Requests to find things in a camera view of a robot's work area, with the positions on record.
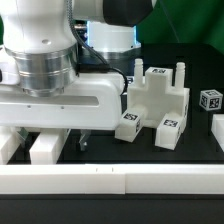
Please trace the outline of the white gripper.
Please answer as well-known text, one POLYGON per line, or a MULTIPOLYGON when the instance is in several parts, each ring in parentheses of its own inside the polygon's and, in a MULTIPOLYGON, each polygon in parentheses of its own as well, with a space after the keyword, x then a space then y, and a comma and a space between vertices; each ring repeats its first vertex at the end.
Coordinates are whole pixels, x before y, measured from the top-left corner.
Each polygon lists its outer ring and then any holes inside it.
MULTIPOLYGON (((115 72, 19 72, 13 60, 1 60, 0 125, 113 130, 121 116, 123 88, 115 72)), ((90 135, 90 130, 81 131, 81 151, 90 135)))

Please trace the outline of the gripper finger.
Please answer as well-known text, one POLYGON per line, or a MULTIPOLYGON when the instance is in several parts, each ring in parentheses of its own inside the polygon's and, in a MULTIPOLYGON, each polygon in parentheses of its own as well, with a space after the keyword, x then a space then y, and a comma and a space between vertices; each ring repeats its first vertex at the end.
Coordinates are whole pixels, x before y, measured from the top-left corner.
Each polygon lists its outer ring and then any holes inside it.
POLYGON ((20 140, 20 144, 22 147, 24 147, 26 145, 26 140, 28 138, 29 132, 24 128, 20 128, 18 131, 18 138, 20 140))

